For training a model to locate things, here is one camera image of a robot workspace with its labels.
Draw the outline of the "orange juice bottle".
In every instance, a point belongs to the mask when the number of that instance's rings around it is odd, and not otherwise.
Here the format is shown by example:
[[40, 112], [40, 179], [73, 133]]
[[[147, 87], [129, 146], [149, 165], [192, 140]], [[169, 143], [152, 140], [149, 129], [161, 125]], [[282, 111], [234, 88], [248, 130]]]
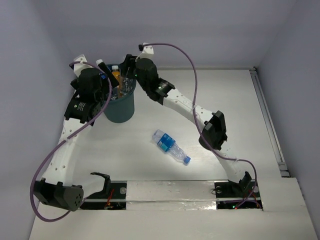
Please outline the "orange juice bottle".
[[118, 86], [116, 87], [116, 91], [115, 93], [117, 94], [117, 98], [121, 98], [122, 97], [122, 77], [121, 77], [121, 73], [120, 73], [120, 69], [118, 65], [112, 65], [111, 66], [111, 70], [112, 70], [112, 74], [113, 76], [116, 78], [117, 82], [118, 82]]

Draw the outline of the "light blue label bottle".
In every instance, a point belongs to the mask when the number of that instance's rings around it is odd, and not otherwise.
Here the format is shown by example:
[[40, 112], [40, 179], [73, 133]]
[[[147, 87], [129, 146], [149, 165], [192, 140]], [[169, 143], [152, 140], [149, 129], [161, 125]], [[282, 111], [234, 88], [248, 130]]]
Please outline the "light blue label bottle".
[[188, 165], [191, 161], [191, 158], [182, 150], [176, 141], [167, 133], [163, 132], [160, 129], [157, 129], [153, 135], [152, 140], [161, 149], [165, 154], [169, 154], [176, 161]]

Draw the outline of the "clear plastic bottle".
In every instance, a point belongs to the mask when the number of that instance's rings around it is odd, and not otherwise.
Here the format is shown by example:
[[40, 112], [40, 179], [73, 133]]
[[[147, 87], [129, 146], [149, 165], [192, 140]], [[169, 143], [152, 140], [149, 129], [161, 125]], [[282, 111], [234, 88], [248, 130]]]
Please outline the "clear plastic bottle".
[[119, 96], [124, 97], [128, 95], [134, 88], [134, 80], [128, 77], [120, 77]]

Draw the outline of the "blue label water bottle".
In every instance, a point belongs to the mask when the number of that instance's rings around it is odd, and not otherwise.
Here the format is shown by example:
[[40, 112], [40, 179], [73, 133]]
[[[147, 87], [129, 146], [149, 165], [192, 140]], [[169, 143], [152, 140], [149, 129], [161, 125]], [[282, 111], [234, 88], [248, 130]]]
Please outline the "blue label water bottle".
[[98, 59], [96, 61], [97, 66], [104, 72], [104, 75], [110, 80], [111, 83], [111, 99], [116, 100], [119, 98], [118, 86], [120, 85], [118, 79], [110, 71], [109, 67], [104, 63], [102, 59]]

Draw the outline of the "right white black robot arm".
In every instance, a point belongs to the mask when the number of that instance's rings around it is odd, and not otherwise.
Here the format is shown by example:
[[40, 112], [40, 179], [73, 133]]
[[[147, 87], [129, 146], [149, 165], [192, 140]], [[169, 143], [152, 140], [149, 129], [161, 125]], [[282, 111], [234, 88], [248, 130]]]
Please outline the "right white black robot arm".
[[120, 73], [123, 77], [135, 79], [151, 100], [195, 124], [200, 131], [200, 145], [217, 157], [226, 172], [231, 192], [238, 197], [245, 195], [252, 177], [241, 167], [227, 142], [225, 116], [221, 111], [212, 112], [194, 104], [173, 84], [159, 77], [156, 65], [149, 58], [126, 55], [120, 64]]

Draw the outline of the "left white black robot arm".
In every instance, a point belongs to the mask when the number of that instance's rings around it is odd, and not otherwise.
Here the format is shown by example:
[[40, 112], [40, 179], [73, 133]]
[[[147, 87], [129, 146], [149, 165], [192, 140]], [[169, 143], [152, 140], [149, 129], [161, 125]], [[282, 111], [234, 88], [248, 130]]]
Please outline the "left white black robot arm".
[[112, 89], [118, 82], [101, 59], [93, 65], [81, 55], [69, 66], [76, 79], [71, 82], [74, 95], [64, 114], [64, 129], [59, 144], [40, 164], [30, 184], [30, 203], [38, 218], [42, 216], [35, 206], [35, 199], [70, 213], [78, 210], [89, 196], [97, 194], [104, 198], [111, 191], [110, 176], [97, 171], [90, 172], [75, 184], [76, 160], [72, 159], [72, 154], [82, 132], [92, 129], [95, 120], [109, 105]]

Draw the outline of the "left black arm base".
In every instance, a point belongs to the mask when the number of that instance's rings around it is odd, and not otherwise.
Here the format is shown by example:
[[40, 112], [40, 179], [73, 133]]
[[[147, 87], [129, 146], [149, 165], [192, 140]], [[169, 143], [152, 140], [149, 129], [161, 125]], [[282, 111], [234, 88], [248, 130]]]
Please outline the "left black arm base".
[[107, 174], [92, 172], [93, 176], [104, 178], [101, 191], [88, 196], [81, 204], [81, 210], [126, 210], [127, 181], [111, 181]]

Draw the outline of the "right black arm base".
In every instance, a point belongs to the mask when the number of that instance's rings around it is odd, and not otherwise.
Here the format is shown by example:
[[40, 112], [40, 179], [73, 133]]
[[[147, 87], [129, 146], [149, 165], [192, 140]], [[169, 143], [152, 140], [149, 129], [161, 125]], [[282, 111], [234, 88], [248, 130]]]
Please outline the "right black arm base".
[[211, 194], [215, 195], [218, 210], [236, 209], [263, 209], [261, 194], [258, 185], [254, 187], [252, 181], [244, 192], [235, 192], [232, 183], [218, 181], [214, 183]]

